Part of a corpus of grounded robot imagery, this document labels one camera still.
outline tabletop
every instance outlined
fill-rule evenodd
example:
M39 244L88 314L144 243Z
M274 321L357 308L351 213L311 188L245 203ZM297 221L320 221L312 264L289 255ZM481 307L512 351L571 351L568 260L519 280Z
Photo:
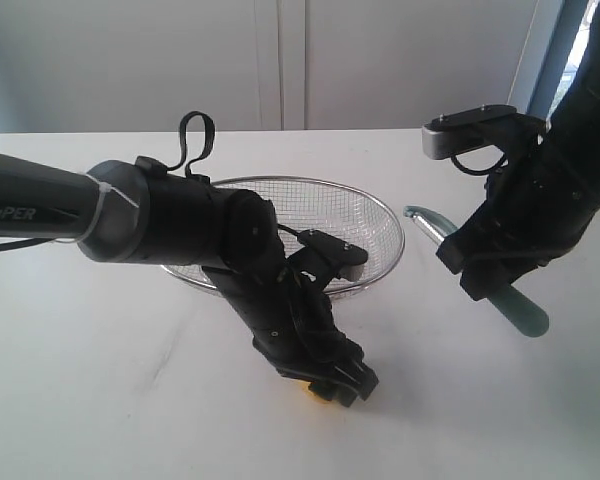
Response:
M175 133L16 134L0 153L80 172L179 148ZM197 165L331 180L456 224L484 196L417 130L221 132ZM600 479L600 214L516 284L551 317L538 339L471 301L400 218L397 268L334 305L380 378L349 409L279 377L223 299L159 267L63 244L1 253L0 479Z

